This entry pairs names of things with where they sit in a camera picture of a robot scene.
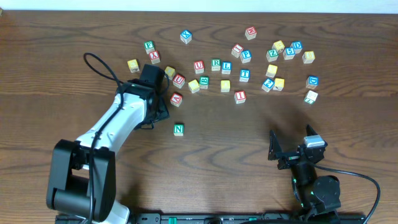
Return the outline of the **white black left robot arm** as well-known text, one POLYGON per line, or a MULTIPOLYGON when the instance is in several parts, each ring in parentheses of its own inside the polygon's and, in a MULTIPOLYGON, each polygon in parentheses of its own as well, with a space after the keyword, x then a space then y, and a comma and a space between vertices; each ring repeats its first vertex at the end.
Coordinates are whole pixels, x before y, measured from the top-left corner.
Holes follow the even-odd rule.
POLYGON ((74 141, 56 143, 46 204, 84 223, 126 223, 129 209, 116 200, 116 155, 130 133, 168 117, 162 79, 130 80, 119 86, 113 104, 74 141))

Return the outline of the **green R wooden block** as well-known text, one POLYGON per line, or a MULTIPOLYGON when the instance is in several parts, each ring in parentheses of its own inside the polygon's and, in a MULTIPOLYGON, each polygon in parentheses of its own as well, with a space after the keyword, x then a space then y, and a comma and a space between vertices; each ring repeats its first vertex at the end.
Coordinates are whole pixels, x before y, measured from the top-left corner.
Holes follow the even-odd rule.
POLYGON ((211 71, 217 72, 221 70, 221 60, 219 58, 211 59, 211 71))

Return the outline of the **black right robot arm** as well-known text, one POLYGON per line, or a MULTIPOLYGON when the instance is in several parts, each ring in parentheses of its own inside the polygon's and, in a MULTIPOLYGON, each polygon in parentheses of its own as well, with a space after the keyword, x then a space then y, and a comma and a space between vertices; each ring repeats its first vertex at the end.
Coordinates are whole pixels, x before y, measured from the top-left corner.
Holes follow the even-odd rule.
POLYGON ((306 127, 306 132, 303 144, 295 151, 284 152, 271 130, 268 159, 277 160, 279 170, 289 169, 292 173, 293 192, 302 205, 295 218, 305 222, 340 223, 336 212, 341 207, 340 181, 333 175, 319 176, 315 170, 328 144, 311 126, 306 127))

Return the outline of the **green N wooden block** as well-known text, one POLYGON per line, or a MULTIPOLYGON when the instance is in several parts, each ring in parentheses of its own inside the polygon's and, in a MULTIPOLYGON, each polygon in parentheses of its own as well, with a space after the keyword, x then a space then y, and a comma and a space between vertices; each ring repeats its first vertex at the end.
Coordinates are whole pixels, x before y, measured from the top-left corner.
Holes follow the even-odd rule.
POLYGON ((174 125, 174 136, 183 136, 184 135, 184 125, 183 124, 175 124, 174 125))

